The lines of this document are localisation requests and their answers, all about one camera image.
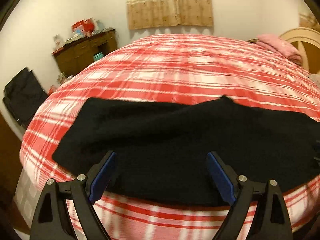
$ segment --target red and white plaid blanket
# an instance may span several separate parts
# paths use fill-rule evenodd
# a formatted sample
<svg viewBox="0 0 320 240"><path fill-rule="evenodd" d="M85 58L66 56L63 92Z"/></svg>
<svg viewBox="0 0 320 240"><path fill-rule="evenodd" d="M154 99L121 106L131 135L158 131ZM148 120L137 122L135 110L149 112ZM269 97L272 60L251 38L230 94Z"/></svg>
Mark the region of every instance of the red and white plaid blanket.
<svg viewBox="0 0 320 240"><path fill-rule="evenodd" d="M40 106L22 141L21 162L42 189L49 178L71 180L52 160L61 138L89 97L198 104L231 97L237 103L302 112L320 121L320 90L301 67L280 53L227 38L191 34L137 40L93 63ZM285 193L292 230L319 210L320 176ZM73 225L81 229L68 202ZM113 239L212 239L228 207L163 206L105 193L94 208ZM245 239L249 209L238 239Z"/></svg>

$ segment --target metal pin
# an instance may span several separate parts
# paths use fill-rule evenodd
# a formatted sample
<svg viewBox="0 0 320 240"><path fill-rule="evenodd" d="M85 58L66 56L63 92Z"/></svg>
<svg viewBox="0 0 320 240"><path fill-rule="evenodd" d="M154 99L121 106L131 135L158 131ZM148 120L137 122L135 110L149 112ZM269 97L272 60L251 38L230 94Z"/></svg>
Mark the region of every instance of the metal pin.
<svg viewBox="0 0 320 240"><path fill-rule="evenodd" d="M48 180L47 180L47 184L48 184L48 185L52 185L53 183L54 183L54 179L48 179Z"/></svg>
<svg viewBox="0 0 320 240"><path fill-rule="evenodd" d="M247 177L244 176L244 175L240 175L240 176L238 177L238 179L239 179L239 181L241 181L241 182L246 182L246 181L247 181Z"/></svg>
<svg viewBox="0 0 320 240"><path fill-rule="evenodd" d="M80 174L77 177L78 180L84 180L85 179L85 175L84 174Z"/></svg>
<svg viewBox="0 0 320 240"><path fill-rule="evenodd" d="M272 180L270 180L270 184L272 186L277 186L278 183L274 179L272 179Z"/></svg>

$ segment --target curtain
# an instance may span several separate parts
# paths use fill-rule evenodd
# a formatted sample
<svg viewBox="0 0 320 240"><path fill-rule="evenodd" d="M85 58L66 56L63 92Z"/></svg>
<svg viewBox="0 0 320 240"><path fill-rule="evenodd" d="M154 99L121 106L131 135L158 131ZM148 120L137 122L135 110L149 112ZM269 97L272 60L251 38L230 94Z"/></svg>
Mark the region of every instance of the curtain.
<svg viewBox="0 0 320 240"><path fill-rule="evenodd" d="M211 0L127 0L129 29L213 26Z"/></svg>

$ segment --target wooden desk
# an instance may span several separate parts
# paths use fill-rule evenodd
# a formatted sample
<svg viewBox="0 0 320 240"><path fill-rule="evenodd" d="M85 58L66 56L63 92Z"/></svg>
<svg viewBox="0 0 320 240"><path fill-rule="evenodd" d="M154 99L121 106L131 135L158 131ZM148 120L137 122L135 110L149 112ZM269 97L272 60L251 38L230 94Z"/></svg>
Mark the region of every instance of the wooden desk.
<svg viewBox="0 0 320 240"><path fill-rule="evenodd" d="M75 76L93 63L95 54L102 52L107 55L116 49L115 30L111 30L65 44L52 55L61 72L64 72L66 76Z"/></svg>

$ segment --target black cloth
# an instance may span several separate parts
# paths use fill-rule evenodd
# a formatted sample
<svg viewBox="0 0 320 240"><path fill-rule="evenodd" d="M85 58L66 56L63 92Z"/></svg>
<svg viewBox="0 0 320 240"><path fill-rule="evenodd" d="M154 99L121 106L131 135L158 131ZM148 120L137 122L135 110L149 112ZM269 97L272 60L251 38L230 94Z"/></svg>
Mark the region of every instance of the black cloth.
<svg viewBox="0 0 320 240"><path fill-rule="evenodd" d="M107 191L220 206L208 152L252 181L275 179L285 192L319 174L317 139L320 123L305 114L242 106L225 96L192 106L89 98L52 158L77 175L114 150L117 171Z"/></svg>
<svg viewBox="0 0 320 240"><path fill-rule="evenodd" d="M47 98L33 71L24 68L5 86L2 101L13 118L27 128Z"/></svg>

